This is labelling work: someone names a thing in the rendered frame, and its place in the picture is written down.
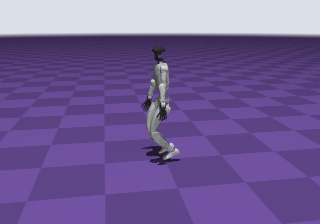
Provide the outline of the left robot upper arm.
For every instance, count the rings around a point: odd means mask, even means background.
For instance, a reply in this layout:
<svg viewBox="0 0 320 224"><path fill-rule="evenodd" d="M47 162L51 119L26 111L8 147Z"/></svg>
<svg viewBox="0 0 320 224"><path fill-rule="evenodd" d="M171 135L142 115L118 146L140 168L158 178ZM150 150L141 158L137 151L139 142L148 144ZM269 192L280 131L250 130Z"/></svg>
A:
<svg viewBox="0 0 320 224"><path fill-rule="evenodd" d="M161 65L159 70L160 70L160 79L162 81L161 84L163 84L166 88L168 67L166 65Z"/></svg>

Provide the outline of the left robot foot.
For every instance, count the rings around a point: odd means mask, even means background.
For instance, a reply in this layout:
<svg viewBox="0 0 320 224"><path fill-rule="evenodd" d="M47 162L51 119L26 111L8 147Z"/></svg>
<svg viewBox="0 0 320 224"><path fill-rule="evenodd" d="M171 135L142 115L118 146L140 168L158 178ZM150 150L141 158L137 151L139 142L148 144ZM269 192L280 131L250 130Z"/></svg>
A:
<svg viewBox="0 0 320 224"><path fill-rule="evenodd" d="M174 152L172 152L172 153L169 151L166 155L164 155L163 160L169 159L169 158L173 157L174 155L177 155L180 153L180 151L177 148L175 148L173 151Z"/></svg>

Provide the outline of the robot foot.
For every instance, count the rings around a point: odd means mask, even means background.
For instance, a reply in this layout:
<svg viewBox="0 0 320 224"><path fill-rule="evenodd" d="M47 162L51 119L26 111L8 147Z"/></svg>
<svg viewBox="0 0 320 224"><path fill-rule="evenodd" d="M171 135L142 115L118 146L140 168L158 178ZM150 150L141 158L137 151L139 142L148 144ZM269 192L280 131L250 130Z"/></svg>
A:
<svg viewBox="0 0 320 224"><path fill-rule="evenodd" d="M169 158L173 157L174 155L177 155L180 153L180 151L177 148L175 148L173 151L174 152L172 152L172 153L169 151L166 155L164 155L163 160L169 159Z"/></svg>
<svg viewBox="0 0 320 224"><path fill-rule="evenodd" d="M169 145L173 148L174 147L174 144L173 143L169 143ZM164 153L166 152L167 150L165 148L162 148L158 153L161 154L161 153Z"/></svg>

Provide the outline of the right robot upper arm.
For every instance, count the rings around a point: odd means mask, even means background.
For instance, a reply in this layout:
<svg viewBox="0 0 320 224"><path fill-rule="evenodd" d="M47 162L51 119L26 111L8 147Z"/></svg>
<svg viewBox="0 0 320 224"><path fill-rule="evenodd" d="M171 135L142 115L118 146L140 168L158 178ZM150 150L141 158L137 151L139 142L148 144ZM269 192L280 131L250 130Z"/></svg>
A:
<svg viewBox="0 0 320 224"><path fill-rule="evenodd" d="M155 65L154 65L154 66L155 66ZM153 75L153 77L154 77L154 75ZM150 81L150 83L151 83L153 86L156 86L155 77L154 77L154 79L152 79L152 80Z"/></svg>

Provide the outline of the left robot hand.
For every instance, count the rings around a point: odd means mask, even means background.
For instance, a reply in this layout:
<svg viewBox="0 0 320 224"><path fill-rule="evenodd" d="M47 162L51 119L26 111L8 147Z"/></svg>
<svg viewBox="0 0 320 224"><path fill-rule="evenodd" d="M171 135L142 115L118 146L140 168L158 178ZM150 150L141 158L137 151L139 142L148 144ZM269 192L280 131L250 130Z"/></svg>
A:
<svg viewBox="0 0 320 224"><path fill-rule="evenodd" d="M160 103L160 112L159 112L159 114L157 115L157 118L158 118L159 115L160 115L159 121L160 121L160 120L162 121L162 120L167 119L167 113L166 113L165 107L162 108L162 107L161 107L161 103Z"/></svg>

